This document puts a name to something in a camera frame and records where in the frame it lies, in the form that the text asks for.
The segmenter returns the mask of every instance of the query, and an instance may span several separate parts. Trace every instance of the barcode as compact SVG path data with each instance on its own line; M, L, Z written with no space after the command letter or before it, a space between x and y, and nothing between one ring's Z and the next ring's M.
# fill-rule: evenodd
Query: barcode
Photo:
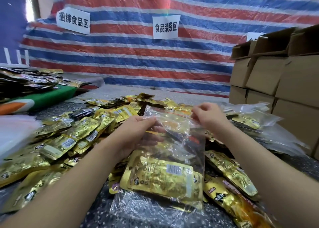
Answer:
M166 165L166 172L170 174L182 175L182 167L176 165Z
M67 139L64 143L62 143L63 147L70 147L75 143L75 141L72 138Z
M125 110L125 112L126 112L129 116L132 116L132 114L130 113L130 111L129 111L126 107L124 107L123 110Z
M95 130L91 135L89 135L89 136L86 138L86 140L87 140L88 142L91 142L91 141L93 141L93 140L96 138L97 135L98 135L98 131Z

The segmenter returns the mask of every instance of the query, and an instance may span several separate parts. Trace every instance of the partially hidden white sign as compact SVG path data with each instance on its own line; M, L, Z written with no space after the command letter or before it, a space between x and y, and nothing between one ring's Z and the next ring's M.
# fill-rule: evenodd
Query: partially hidden white sign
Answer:
M181 15L153 17L153 38L169 39L178 37L178 25Z
M56 14L58 27L74 32L90 34L91 15L71 7L66 7Z

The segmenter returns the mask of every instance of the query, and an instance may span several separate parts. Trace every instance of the person's right hand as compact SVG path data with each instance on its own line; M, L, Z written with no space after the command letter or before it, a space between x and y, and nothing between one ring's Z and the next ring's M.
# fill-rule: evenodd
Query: person's right hand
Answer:
M216 136L232 126L217 104L205 102L194 106L192 112L191 117Z

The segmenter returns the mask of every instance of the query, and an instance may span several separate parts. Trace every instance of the red stripe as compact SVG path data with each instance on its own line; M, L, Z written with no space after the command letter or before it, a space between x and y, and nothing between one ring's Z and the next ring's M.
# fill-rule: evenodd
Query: red stripe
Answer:
M193 93L193 92L182 92L182 91L173 91L178 93L187 93L187 94L196 94L196 95L208 95L208 96L216 96L216 97L223 97L228 98L228 95L220 95L220 94L206 94L206 93Z
M207 54L187 51L164 50L164 49L142 49L142 48L121 48L121 47L102 47L102 46L85 46L75 44L54 43L41 40L24 38L21 42L24 45L55 49L63 51L73 51L79 53L95 53L95 54L126 54L135 56L153 56L153 57L171 57L185 59L199 59L206 61L228 62L233 63L229 56L221 54Z
M30 65L33 67L38 67L38 68L62 69L63 71L66 71L66 72L77 72L77 73L96 73L96 74L110 74L110 75L144 76L144 77L155 77L155 78L204 80L204 81L217 81L217 82L225 82L225 83L229 83L230 81L230 76L218 75L218 74L96 67L96 66L83 66L83 65L64 65L64 64L45 62L41 60L30 60Z
M317 24L319 16L289 15L281 13L265 13L241 9L210 8L181 3L174 0L64 0L64 4L85 7L137 7L140 9L176 9L205 17L231 18L252 21L271 21L302 24ZM61 10L61 4L52 7L53 12Z
M32 27L51 29L55 31L66 31L53 24L43 24L40 22L30 23ZM119 34L142 34L153 36L153 27L146 27L142 25L127 25L127 24L91 24L91 33L119 33ZM246 41L246 36L241 35L227 35L206 32L203 30L178 28L178 36L192 39L206 39L224 43L239 44Z

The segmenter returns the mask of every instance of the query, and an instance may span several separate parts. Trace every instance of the dark speckled tabletop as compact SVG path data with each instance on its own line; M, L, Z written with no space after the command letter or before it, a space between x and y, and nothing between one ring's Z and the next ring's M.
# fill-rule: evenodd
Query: dark speckled tabletop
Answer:
M35 113L39 118L45 118L48 116L54 116L62 114L66 111L75 110L85 105L79 103L61 102L48 109ZM319 162L309 157L283 157L283 160L289 163L296 169L308 174L314 179L319 181ZM0 190L0 206L4 204L6 199L10 196L12 191L18 184L13 184L4 189ZM118 217L110 214L110 208L114 199L114 195L108 192L108 182L106 182L101 189L100 193L96 197L95 202L88 210L87 215L82 222L82 228L93 227L93 228L160 228L167 227L159 225L155 222L145 222L140 220L130 219L128 217ZM0 222L3 221L8 215L0 216ZM198 221L195 224L185 224L184 227L202 227L202 228L236 228L231 218L221 210L215 204L204 204L204 211L200 215Z

